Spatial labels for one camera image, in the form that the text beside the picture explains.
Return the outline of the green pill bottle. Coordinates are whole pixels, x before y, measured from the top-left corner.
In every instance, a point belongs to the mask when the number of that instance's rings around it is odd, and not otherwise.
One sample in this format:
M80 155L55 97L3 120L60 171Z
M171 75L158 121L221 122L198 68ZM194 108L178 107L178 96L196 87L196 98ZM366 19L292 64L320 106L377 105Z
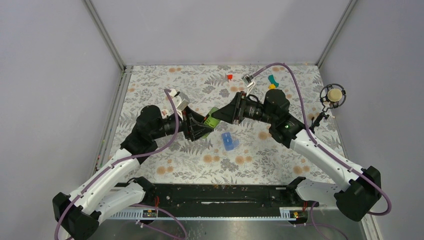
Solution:
M214 112L216 112L218 110L218 108L216 106L212 107L210 109L210 111L208 112L208 114L205 116L204 120L203 120L203 124L206 126L209 126L211 128L216 128L217 125L220 123L220 120L217 118L212 117L212 114Z

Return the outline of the blue weekly pill organizer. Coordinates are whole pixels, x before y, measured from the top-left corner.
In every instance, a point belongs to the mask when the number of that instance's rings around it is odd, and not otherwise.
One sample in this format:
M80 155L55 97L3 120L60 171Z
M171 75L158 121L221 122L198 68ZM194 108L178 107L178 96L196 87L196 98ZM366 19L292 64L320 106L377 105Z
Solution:
M223 146L226 151L232 151L240 145L240 141L232 137L230 132L224 132L221 134Z

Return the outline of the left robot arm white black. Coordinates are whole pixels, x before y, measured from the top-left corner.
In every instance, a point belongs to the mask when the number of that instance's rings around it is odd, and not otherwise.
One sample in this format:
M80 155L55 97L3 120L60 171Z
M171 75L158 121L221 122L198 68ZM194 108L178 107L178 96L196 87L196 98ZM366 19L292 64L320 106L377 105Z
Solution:
M131 183L111 196L107 193L148 157L170 147L178 133L194 142L213 132L206 120L188 106L182 110L175 108L167 117L156 105L144 107L120 149L98 172L71 193L59 192L53 197L57 221L53 238L87 240L111 215L139 202L144 206L152 204L155 192L143 182Z

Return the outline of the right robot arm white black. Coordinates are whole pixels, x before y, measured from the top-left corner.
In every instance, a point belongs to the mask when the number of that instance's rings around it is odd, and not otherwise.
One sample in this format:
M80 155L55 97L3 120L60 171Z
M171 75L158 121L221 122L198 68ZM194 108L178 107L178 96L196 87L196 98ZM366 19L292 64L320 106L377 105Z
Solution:
M268 90L263 102L254 95L237 92L232 101L212 113L229 124L251 119L270 124L269 133L279 144L304 156L323 170L335 183L329 197L319 203L335 204L352 221L370 214L381 199L381 173L373 166L364 168L328 149L311 130L289 112L290 101L280 89Z

